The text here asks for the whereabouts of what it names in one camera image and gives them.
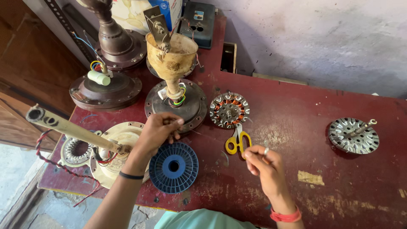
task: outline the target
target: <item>light blue shirt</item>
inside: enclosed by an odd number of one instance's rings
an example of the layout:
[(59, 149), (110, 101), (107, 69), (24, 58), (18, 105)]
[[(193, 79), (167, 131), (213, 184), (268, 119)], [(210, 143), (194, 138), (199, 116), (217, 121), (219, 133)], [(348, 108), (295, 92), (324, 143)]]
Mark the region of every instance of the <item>light blue shirt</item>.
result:
[(167, 211), (155, 229), (256, 229), (250, 222), (241, 222), (218, 211), (198, 209), (194, 211)]

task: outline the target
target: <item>workbench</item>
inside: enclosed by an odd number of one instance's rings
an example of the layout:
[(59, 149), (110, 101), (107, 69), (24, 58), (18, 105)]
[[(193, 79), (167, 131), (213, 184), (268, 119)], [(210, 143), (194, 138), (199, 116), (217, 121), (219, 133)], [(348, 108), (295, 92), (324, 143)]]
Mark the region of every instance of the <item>workbench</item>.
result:
[[(216, 16), (212, 49), (198, 50), (204, 67), (197, 66), (187, 79), (203, 89), (208, 105), (217, 95), (228, 91), (246, 98), (251, 112), (243, 130), (251, 136), (253, 144), (268, 146), (282, 154), (288, 189), (302, 212), (306, 228), (405, 226), (407, 101), (222, 72), (225, 27), (226, 17)], [(134, 105), (113, 112), (90, 112), (76, 107), (70, 121), (87, 130), (103, 132), (122, 122), (145, 123), (146, 95), (161, 80), (149, 72), (145, 63), (127, 74), (139, 77), (143, 84)], [(353, 156), (334, 147), (327, 137), (328, 128), (332, 121), (342, 117), (376, 119), (378, 150)], [(225, 142), (233, 133), (234, 130), (215, 126), (208, 113), (201, 126), (180, 140), (199, 159), (199, 173), (192, 186), (179, 194), (164, 194), (148, 180), (135, 204), (171, 211), (206, 208), (240, 221), (275, 228), (260, 179), (247, 170), (238, 154), (224, 153)], [(54, 150), (53, 161), (60, 159), (62, 144), (63, 138)], [(88, 166), (72, 171), (90, 174)], [(298, 175), (303, 172), (321, 176), (322, 182), (299, 181)], [(48, 165), (38, 187), (86, 195), (95, 182)], [(107, 192), (101, 187), (93, 197), (103, 198)]]

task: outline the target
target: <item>cardboard box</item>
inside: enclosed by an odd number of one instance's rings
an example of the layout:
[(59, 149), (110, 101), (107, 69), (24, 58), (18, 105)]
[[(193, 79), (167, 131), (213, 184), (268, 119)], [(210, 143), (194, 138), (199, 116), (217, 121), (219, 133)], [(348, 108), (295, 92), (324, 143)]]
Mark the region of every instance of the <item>cardboard box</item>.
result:
[(149, 27), (143, 11), (157, 5), (171, 31), (181, 17), (182, 0), (113, 0), (112, 17), (123, 28), (146, 35)]

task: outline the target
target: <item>scissors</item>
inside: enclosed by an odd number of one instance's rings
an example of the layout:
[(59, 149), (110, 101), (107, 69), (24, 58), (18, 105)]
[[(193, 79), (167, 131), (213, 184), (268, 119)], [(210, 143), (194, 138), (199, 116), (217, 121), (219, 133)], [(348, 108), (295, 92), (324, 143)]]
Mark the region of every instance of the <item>scissors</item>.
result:
[[(226, 147), (226, 151), (229, 154), (235, 154), (237, 152), (237, 147), (240, 148), (240, 153), (242, 154), (243, 159), (246, 160), (243, 152), (243, 136), (246, 136), (247, 139), (249, 140), (249, 146), (252, 146), (252, 140), (249, 136), (249, 134), (247, 134), (246, 132), (243, 131), (243, 127), (241, 123), (236, 124), (235, 130), (234, 130), (234, 134), (232, 137), (230, 137), (226, 143), (225, 143), (225, 147)], [(233, 149), (229, 148), (229, 143), (233, 144)]]

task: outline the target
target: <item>black wristband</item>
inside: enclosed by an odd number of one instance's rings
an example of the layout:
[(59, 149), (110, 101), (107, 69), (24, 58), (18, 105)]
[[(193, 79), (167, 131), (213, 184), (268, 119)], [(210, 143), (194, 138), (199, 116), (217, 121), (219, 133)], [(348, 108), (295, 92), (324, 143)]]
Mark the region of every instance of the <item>black wristband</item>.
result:
[(144, 175), (143, 176), (133, 176), (133, 175), (122, 173), (122, 171), (119, 172), (119, 175), (124, 178), (132, 179), (132, 180), (142, 180), (144, 178)]

